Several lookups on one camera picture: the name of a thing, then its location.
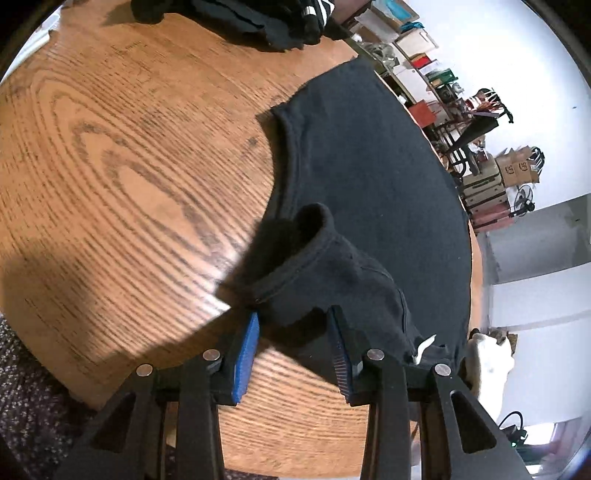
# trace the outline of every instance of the wooden table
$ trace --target wooden table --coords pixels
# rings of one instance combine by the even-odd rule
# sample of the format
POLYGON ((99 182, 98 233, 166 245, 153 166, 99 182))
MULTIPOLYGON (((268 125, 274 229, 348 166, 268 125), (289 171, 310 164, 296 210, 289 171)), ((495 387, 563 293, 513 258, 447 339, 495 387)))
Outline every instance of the wooden table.
MULTIPOLYGON (((76 397, 100 407, 136 365, 215 341, 217 286, 273 183, 256 116, 353 55, 326 38, 263 53, 91 0, 2 85, 0 306, 76 397)), ((359 473, 366 409, 268 345, 220 422, 228 468, 359 473)))

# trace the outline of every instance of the red box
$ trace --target red box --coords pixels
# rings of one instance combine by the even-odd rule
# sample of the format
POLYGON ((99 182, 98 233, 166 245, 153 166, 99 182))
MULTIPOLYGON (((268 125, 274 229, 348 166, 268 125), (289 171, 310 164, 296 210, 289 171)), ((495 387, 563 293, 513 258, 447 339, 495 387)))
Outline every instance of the red box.
POLYGON ((425 100, 421 100, 419 103, 409 107, 408 111, 421 128, 425 128, 427 125, 435 123, 435 120, 437 119, 435 114, 429 110, 425 100))

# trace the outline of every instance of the cardboard box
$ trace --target cardboard box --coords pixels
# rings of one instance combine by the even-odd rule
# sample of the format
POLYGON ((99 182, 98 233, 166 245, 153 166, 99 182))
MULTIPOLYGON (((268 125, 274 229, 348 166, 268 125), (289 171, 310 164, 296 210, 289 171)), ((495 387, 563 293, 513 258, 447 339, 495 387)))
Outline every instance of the cardboard box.
POLYGON ((531 169, 532 162, 529 160, 531 154, 530 147, 523 147, 517 151, 511 149, 508 153, 496 158, 505 187, 540 182, 538 173, 531 169))
POLYGON ((496 164, 501 171, 501 177, 503 177, 503 184, 505 187, 512 187, 519 183, 517 180, 517 172, 515 172, 510 155, 501 155, 500 157, 497 157, 496 164))
POLYGON ((392 14, 392 12, 388 9, 388 7, 386 7, 385 5, 381 5, 380 3, 375 4, 374 2, 372 2, 370 9, 378 17, 380 17, 380 19, 384 23, 388 24, 395 31, 400 32, 400 27, 402 27, 407 22, 416 22, 419 19, 419 16, 418 13, 416 13, 412 8, 410 8, 408 4, 406 4, 404 1, 394 0, 394 2, 398 4, 398 6, 408 14, 406 18, 400 19, 395 17, 392 14))

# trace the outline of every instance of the cable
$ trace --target cable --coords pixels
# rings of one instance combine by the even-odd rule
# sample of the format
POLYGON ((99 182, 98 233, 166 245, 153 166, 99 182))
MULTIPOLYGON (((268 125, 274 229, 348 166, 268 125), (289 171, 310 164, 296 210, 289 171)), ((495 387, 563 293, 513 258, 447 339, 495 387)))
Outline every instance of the cable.
POLYGON ((502 419, 501 423, 499 423, 499 428, 501 428, 501 425, 503 425, 503 423, 505 423, 505 420, 508 419, 509 417, 511 417, 511 415, 519 415, 519 418, 521 419, 521 424, 519 426, 519 429, 523 430, 523 415, 521 414, 520 411, 517 411, 517 410, 512 411, 504 419, 502 419))

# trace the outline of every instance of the clutter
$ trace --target clutter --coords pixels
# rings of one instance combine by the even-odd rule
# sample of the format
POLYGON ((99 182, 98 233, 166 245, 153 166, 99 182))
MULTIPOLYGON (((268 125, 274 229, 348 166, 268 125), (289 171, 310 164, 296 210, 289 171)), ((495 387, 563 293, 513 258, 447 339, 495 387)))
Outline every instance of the clutter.
POLYGON ((529 160, 532 155, 530 147, 523 147, 517 151, 511 149, 496 158, 505 187, 540 182, 539 172, 533 170, 535 164, 529 160))
POLYGON ((364 45, 364 48, 381 61, 388 70, 393 70, 394 67, 400 65, 396 56, 397 51, 390 43, 369 43, 364 45))

